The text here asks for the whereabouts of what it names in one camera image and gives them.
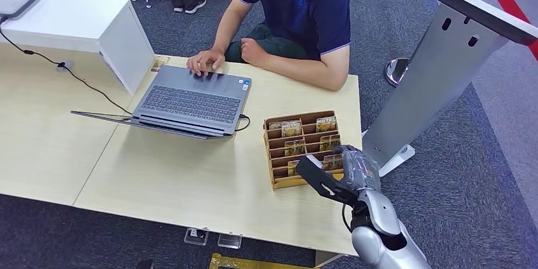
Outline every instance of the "man's arm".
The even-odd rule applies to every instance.
[[[320,62],[270,55],[253,39],[242,39],[241,41],[243,60],[251,65],[276,72],[291,79],[338,91],[344,86],[348,78],[350,45],[322,55]]]
[[[241,0],[232,0],[222,19],[220,20],[215,43],[210,50],[200,51],[195,56],[191,56],[187,60],[187,68],[197,75],[208,75],[207,64],[210,63],[210,68],[217,69],[224,62],[224,54],[230,45],[230,41],[237,33],[239,25],[249,13],[252,4],[245,3]]]
[[[252,6],[252,4],[245,3],[241,0],[232,0],[220,20],[213,50],[218,50],[222,54],[226,52],[239,29],[239,25],[243,22],[243,19],[245,19]]]

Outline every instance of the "gray laptop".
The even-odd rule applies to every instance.
[[[194,138],[231,136],[237,128],[252,80],[163,65],[133,116],[75,112],[97,119]]]

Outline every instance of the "table leg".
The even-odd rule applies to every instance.
[[[318,250],[316,251],[316,268],[320,268],[321,266],[324,266],[332,261],[336,261],[342,256],[344,256],[344,254]]]

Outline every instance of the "robotic arm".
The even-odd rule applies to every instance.
[[[312,155],[304,156],[296,171],[321,196],[353,208],[351,242],[359,257],[374,269],[429,269],[392,203],[381,193],[375,163],[350,145],[336,147],[333,153],[342,154],[341,181],[326,173]]]

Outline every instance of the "man's left hand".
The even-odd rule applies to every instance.
[[[241,57],[245,62],[263,68],[264,61],[269,53],[258,45],[254,39],[241,39]]]

